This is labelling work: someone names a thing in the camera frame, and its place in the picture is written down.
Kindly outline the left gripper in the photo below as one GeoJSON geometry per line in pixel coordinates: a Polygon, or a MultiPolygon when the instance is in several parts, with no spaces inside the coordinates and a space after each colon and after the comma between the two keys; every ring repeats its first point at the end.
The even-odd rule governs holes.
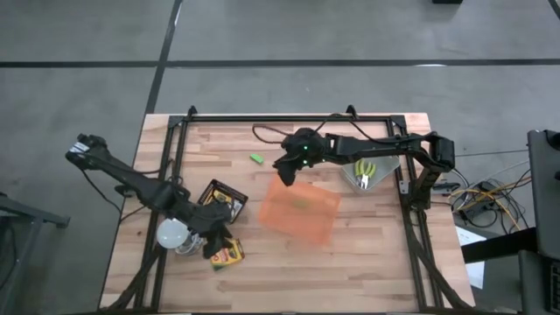
{"type": "Polygon", "coordinates": [[[231,220],[231,211],[227,204],[214,202],[196,206],[192,210],[191,228],[206,237],[202,255],[210,259],[221,250],[222,246],[232,246],[233,236],[227,228],[231,220]]]}

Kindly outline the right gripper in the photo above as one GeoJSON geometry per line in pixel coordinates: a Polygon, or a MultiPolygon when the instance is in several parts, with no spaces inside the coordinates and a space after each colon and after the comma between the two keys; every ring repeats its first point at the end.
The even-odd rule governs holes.
{"type": "Polygon", "coordinates": [[[283,184],[292,186],[298,170],[324,163],[327,145],[328,141],[310,128],[300,128],[294,134],[286,136],[281,142],[285,154],[273,164],[279,171],[283,184]]]}

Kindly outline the black slotted plastic basket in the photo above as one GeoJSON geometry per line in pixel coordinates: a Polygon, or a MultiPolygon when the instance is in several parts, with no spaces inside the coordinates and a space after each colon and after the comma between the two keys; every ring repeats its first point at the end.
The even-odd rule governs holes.
{"type": "Polygon", "coordinates": [[[243,204],[242,209],[245,207],[245,205],[247,204],[249,197],[247,195],[245,195],[242,192],[239,192],[237,190],[235,190],[233,187],[226,185],[225,183],[213,178],[210,183],[208,184],[208,186],[206,187],[206,189],[204,190],[204,192],[200,195],[199,199],[198,199],[198,203],[200,205],[208,205],[211,204],[213,202],[218,202],[216,199],[213,198],[212,196],[212,192],[214,190],[220,190],[223,193],[234,197],[235,199],[238,199],[241,201],[241,203],[243,204]]]}

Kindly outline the orange mesh zipper pouch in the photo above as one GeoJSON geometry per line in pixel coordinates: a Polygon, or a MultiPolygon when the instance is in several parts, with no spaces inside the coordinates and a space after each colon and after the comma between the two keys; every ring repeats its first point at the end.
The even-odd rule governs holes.
{"type": "Polygon", "coordinates": [[[326,245],[340,203],[339,193],[305,182],[286,186],[275,176],[262,201],[258,220],[266,228],[304,242],[326,245]]]}

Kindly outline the green-handled pliers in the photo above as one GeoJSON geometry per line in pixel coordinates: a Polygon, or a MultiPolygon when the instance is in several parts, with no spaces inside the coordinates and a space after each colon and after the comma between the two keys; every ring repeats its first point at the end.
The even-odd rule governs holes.
{"type": "Polygon", "coordinates": [[[370,179],[375,175],[376,165],[366,159],[360,159],[354,164],[356,184],[361,189],[368,189],[370,179]]]}

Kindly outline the grey plastic tray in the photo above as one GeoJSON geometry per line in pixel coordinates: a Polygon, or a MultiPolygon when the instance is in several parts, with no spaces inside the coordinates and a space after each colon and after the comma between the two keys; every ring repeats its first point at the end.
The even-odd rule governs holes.
{"type": "Polygon", "coordinates": [[[357,193],[367,193],[373,189],[373,187],[384,180],[388,175],[390,175],[399,165],[400,161],[397,156],[389,157],[368,157],[364,158],[376,165],[376,171],[374,176],[369,181],[368,189],[361,189],[356,184],[356,179],[354,176],[354,163],[345,164],[342,166],[340,174],[341,177],[353,188],[357,193]]]}

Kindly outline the white round lamp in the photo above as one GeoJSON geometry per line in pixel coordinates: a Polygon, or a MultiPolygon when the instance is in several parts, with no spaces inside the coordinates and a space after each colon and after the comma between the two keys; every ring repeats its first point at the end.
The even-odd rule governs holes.
{"type": "Polygon", "coordinates": [[[185,243],[189,236],[186,224],[177,219],[165,219],[157,228],[157,243],[165,249],[175,249],[185,243]]]}

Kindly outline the black power strip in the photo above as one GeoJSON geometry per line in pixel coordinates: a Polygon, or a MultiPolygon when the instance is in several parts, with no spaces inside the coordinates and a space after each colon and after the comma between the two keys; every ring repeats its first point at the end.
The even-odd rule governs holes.
{"type": "Polygon", "coordinates": [[[462,208],[458,211],[459,216],[463,219],[473,219],[485,212],[492,212],[496,204],[493,201],[480,202],[470,207],[462,208]]]}

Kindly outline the grey metal stand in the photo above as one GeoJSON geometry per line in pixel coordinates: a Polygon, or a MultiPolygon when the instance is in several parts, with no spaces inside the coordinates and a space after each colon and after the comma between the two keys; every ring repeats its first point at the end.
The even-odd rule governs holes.
{"type": "Polygon", "coordinates": [[[11,315],[43,225],[52,223],[56,228],[67,228],[69,221],[69,216],[27,206],[0,192],[0,231],[4,229],[11,235],[10,245],[13,255],[7,274],[0,279],[0,315],[11,315]],[[14,220],[18,219],[30,226],[28,235],[20,247],[13,225],[14,220]]]}

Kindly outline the white paper sheet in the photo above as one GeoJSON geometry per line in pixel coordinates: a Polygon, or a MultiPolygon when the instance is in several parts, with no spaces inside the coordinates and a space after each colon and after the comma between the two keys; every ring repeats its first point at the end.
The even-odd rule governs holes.
{"type": "MultiPolygon", "coordinates": [[[[470,232],[462,227],[456,227],[456,231],[460,246],[469,245],[475,242],[483,242],[486,240],[484,236],[470,232]]],[[[470,285],[482,290],[484,285],[485,263],[471,262],[467,263],[465,266],[470,285]]]]}

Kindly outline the black support beam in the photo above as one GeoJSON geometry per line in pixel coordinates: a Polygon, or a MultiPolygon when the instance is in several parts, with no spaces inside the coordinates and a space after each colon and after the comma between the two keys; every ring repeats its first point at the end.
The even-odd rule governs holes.
{"type": "Polygon", "coordinates": [[[461,247],[465,263],[477,263],[504,256],[514,256],[521,250],[537,251],[535,227],[485,241],[476,241],[461,247]]]}

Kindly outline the dark grey equipment cabinet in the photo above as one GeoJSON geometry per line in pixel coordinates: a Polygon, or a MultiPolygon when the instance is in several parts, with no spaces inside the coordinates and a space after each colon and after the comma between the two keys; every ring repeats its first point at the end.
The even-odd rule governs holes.
{"type": "Polygon", "coordinates": [[[523,315],[560,315],[560,132],[528,133],[535,225],[519,254],[523,315]]]}

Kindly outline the black aluminium table frame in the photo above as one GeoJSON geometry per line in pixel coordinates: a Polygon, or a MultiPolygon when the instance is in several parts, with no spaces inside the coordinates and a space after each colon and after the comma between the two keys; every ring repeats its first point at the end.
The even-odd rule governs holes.
{"type": "Polygon", "coordinates": [[[134,311],[225,314],[450,311],[474,302],[452,212],[437,201],[423,217],[402,207],[399,184],[420,165],[403,160],[371,192],[357,194],[332,165],[305,170],[301,179],[340,193],[330,242],[314,247],[268,230],[258,211],[279,158],[274,138],[299,127],[354,137],[427,133],[425,113],[347,115],[194,115],[183,136],[169,136],[170,115],[148,115],[135,167],[159,166],[164,151],[185,146],[183,185],[200,195],[218,179],[248,196],[232,226],[244,259],[213,270],[200,255],[167,253],[148,273],[134,311]],[[251,153],[264,156],[257,164],[251,153]]]}

